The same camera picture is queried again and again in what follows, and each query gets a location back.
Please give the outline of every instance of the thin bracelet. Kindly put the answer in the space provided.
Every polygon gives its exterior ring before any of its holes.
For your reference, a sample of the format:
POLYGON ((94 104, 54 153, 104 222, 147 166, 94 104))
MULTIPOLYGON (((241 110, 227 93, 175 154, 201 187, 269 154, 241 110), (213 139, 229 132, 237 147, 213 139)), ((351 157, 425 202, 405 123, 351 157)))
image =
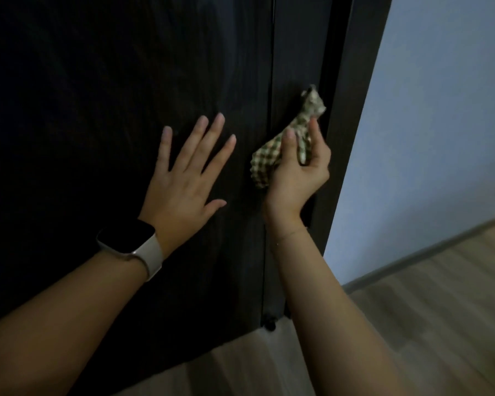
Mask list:
POLYGON ((275 242, 275 246, 278 246, 284 239, 286 238, 289 238, 291 235, 294 235, 296 234, 297 232, 301 232, 303 229, 306 229, 308 230, 308 226, 303 226, 301 229, 297 229, 296 231, 293 231, 293 232, 290 232, 290 233, 287 233, 286 235, 284 236, 281 236, 277 242, 275 242))

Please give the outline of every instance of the floor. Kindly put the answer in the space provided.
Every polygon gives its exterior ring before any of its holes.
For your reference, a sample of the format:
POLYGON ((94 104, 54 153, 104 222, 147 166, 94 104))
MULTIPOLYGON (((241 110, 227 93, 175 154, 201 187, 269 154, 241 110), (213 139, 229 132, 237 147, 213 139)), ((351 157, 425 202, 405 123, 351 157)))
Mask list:
MULTIPOLYGON (((421 395, 495 395, 495 227, 351 294, 421 395)), ((314 395, 293 322, 119 393, 314 395)))

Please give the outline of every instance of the baseboard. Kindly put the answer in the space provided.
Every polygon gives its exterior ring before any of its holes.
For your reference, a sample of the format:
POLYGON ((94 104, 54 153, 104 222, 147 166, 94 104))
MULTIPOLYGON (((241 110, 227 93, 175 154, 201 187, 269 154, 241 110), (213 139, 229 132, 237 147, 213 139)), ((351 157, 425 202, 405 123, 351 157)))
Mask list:
POLYGON ((433 255, 438 254, 444 251, 445 249, 448 249, 449 247, 452 247, 468 238, 472 238, 473 236, 476 236, 479 233, 482 233, 493 226, 495 226, 495 219, 487 221, 481 225, 475 226, 453 238, 449 238, 447 240, 438 242, 432 246, 417 251, 416 253, 412 253, 407 257, 404 257, 386 266, 383 266, 377 269, 376 271, 372 271, 371 273, 365 274, 362 277, 354 279, 353 281, 350 281, 349 283, 343 285, 343 289, 345 290, 346 293, 352 293, 358 289, 362 289, 365 286, 370 285, 392 273, 396 273, 404 268, 407 268, 408 266, 416 264, 419 261, 428 259, 433 255))

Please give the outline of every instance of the checkered cloth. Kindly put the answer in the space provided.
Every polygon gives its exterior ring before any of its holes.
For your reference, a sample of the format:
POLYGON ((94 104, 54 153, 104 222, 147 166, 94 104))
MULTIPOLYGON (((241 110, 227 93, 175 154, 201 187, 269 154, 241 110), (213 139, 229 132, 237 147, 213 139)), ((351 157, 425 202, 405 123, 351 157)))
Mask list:
MULTIPOLYGON (((305 90, 301 96, 304 98, 301 111, 284 130, 291 128, 295 131, 298 141, 297 159, 301 165, 308 165, 311 159, 311 139, 308 133, 308 123, 311 117, 319 118, 326 110, 326 107, 314 85, 305 90)), ((283 135, 284 131, 253 153, 250 169, 251 179, 259 189, 263 189, 270 184, 271 173, 281 161, 280 149, 283 135)))

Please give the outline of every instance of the hand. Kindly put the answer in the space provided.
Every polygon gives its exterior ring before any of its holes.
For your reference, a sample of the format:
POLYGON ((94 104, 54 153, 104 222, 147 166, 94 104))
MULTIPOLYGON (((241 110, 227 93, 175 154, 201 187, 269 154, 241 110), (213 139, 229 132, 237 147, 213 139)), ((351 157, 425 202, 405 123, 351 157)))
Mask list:
POLYGON ((225 200, 221 199, 205 203, 235 148, 237 139, 234 134, 202 172, 222 132, 224 122, 224 115, 218 114, 209 131, 205 133, 209 120, 204 116, 200 117, 170 172, 172 129, 165 126, 163 130, 158 162, 139 219, 156 229, 156 237, 164 258, 198 232, 209 218, 226 204, 225 200))
POLYGON ((328 180, 330 149, 315 118, 308 125, 312 142, 312 158, 308 166, 300 166, 297 160, 297 138, 287 129, 282 137, 282 162, 273 173, 270 188, 264 201, 264 219, 300 223, 300 212, 312 194, 328 180))

